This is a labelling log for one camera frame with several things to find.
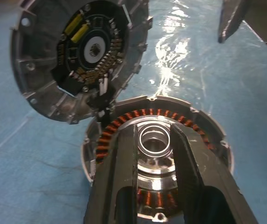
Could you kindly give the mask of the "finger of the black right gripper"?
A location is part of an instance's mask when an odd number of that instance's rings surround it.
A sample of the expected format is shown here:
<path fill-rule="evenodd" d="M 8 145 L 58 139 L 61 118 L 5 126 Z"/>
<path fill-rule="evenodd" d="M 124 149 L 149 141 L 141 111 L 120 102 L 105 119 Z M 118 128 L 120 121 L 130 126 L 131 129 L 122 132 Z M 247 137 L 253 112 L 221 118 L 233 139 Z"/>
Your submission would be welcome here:
<path fill-rule="evenodd" d="M 224 43 L 238 30 L 246 13 L 247 0 L 223 0 L 218 30 L 219 43 Z"/>

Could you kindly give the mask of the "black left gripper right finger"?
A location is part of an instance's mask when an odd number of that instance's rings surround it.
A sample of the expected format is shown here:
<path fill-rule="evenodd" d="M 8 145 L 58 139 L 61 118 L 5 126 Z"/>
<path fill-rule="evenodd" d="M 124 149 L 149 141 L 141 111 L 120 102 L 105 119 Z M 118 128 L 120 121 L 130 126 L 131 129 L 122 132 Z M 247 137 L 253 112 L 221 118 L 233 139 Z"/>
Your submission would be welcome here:
<path fill-rule="evenodd" d="M 172 125 L 170 146 L 185 224 L 258 224 L 229 169 L 197 132 Z"/>

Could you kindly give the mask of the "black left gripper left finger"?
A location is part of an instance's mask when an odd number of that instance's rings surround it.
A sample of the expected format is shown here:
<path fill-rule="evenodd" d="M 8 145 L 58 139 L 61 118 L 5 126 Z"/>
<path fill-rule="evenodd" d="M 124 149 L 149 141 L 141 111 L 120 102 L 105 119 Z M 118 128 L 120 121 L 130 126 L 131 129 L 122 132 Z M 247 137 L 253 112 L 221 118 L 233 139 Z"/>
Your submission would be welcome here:
<path fill-rule="evenodd" d="M 138 128 L 118 131 L 96 169 L 83 224 L 137 224 Z"/>

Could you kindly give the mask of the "silver motor housing copper windings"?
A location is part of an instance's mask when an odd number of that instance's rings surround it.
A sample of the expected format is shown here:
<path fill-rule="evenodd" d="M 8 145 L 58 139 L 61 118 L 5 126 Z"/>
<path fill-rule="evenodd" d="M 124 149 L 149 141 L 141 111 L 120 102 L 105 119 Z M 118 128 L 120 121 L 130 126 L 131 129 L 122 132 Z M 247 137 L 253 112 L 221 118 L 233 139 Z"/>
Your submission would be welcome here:
<path fill-rule="evenodd" d="M 203 111 L 178 98 L 141 96 L 115 105 L 109 123 L 93 119 L 81 148 L 82 166 L 89 182 L 107 156 L 119 128 L 136 125 L 137 215 L 141 223 L 165 223 L 180 214 L 170 127 L 181 123 L 201 135 L 206 147 L 230 172 L 234 158 L 221 126 Z"/>

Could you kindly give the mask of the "blue plastic table cover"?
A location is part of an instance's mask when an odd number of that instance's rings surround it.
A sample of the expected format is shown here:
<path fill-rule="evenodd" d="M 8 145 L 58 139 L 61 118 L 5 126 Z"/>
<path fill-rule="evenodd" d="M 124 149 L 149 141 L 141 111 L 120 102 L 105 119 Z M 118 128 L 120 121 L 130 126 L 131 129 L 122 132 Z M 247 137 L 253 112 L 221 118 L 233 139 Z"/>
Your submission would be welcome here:
<path fill-rule="evenodd" d="M 47 119 L 20 94 L 9 60 L 19 0 L 0 1 L 0 224 L 82 224 L 89 197 L 80 146 L 88 119 Z M 221 0 L 154 0 L 141 70 L 119 100 L 189 101 L 223 127 L 234 177 L 267 224 L 267 45 L 247 25 L 217 42 Z"/>

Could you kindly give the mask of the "grey toothed gear disc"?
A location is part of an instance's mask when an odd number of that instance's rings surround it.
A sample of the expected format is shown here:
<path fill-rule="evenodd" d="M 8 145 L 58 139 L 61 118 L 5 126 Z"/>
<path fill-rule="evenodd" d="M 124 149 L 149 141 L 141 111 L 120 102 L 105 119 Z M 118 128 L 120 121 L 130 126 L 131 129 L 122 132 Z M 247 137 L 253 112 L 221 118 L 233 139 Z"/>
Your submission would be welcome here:
<path fill-rule="evenodd" d="M 23 97 L 52 120 L 108 124 L 141 69 L 149 0 L 22 0 L 20 8 L 10 59 Z"/>

